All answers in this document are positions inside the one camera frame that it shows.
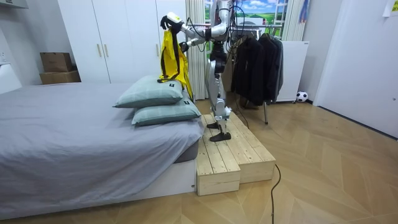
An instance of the soccer ball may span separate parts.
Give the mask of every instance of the soccer ball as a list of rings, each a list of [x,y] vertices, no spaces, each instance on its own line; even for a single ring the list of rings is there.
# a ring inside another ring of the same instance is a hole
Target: soccer ball
[[[296,101],[297,101],[297,102],[303,103],[303,102],[305,102],[307,99],[308,99],[308,93],[306,93],[306,92],[301,92],[301,91],[297,93],[297,98],[296,98]]]

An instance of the light green pillow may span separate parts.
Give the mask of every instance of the light green pillow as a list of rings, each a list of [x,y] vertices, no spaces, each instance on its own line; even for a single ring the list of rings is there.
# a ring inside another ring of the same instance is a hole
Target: light green pillow
[[[182,86],[179,81],[158,83],[158,77],[145,76],[135,82],[117,100],[117,108],[143,108],[146,106],[169,105],[180,101]]]
[[[137,110],[131,124],[138,126],[162,124],[199,118],[200,115],[198,108],[184,95],[184,98],[174,105],[148,106]]]

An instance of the bed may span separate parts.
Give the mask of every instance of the bed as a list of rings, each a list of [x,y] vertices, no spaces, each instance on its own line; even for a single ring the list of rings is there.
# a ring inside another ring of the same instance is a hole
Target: bed
[[[195,191],[200,119],[134,127],[129,86],[0,94],[0,220]]]

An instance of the white wall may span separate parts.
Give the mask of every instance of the white wall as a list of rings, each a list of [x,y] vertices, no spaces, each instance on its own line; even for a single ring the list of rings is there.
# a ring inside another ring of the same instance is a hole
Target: white wall
[[[0,29],[22,85],[40,85],[39,73],[43,72],[40,52],[69,52],[72,62],[74,59],[58,1],[27,3],[29,9],[0,7]]]
[[[29,9],[18,13],[39,52],[68,52],[73,58],[67,30],[57,0],[28,0]]]
[[[299,91],[306,91],[315,99],[318,84],[329,51],[336,20],[343,0],[311,0],[310,14],[305,25],[303,40],[309,41]]]
[[[39,85],[40,56],[17,10],[24,9],[0,7],[0,28],[15,60],[12,67],[18,70],[16,74],[22,85]]]
[[[314,103],[398,137],[398,17],[382,16],[386,4],[344,0]]]
[[[3,62],[3,59],[7,62],[10,62],[12,64],[12,70],[14,71],[14,73],[17,75],[17,78],[19,80],[19,82],[21,82],[20,78],[19,78],[19,68],[16,65],[16,61],[14,58],[14,55],[11,52],[10,47],[8,46],[8,42],[6,40],[6,37],[4,36],[4,33],[0,27],[0,54],[4,53],[4,57],[2,55],[0,55],[0,62]],[[7,84],[9,83],[0,83],[0,88],[2,88],[0,90],[0,92],[6,92],[5,90],[8,91],[9,87],[7,86]]]

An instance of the electrical outlet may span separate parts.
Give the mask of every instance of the electrical outlet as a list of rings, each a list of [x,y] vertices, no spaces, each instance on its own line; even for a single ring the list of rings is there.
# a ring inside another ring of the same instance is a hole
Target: electrical outlet
[[[4,54],[4,52],[1,52],[1,61],[2,62],[7,62],[6,55]]]

